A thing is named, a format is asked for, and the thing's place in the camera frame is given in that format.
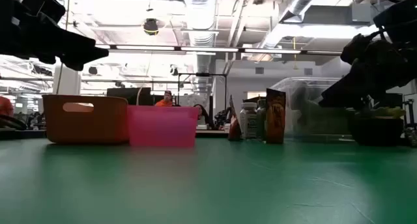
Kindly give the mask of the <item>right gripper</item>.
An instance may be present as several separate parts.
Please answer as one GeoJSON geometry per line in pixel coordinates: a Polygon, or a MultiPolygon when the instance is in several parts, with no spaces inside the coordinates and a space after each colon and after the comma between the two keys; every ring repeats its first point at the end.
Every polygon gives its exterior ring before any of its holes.
{"type": "Polygon", "coordinates": [[[340,59],[348,64],[357,60],[357,67],[322,92],[321,107],[361,109],[364,98],[376,100],[416,78],[416,43],[374,40],[378,34],[357,34],[343,48],[340,59]]]}

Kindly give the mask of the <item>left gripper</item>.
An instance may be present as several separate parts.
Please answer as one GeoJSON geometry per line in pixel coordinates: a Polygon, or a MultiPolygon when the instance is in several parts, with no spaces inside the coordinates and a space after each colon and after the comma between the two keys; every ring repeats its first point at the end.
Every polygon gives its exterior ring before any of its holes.
{"type": "MultiPolygon", "coordinates": [[[[45,36],[43,30],[56,25],[65,12],[58,0],[1,0],[1,54],[31,54],[36,40],[45,36]]],[[[109,55],[107,49],[96,47],[96,40],[64,29],[56,30],[54,39],[61,63],[75,71],[109,55]]],[[[55,64],[56,58],[40,55],[39,61],[55,64]]]]}

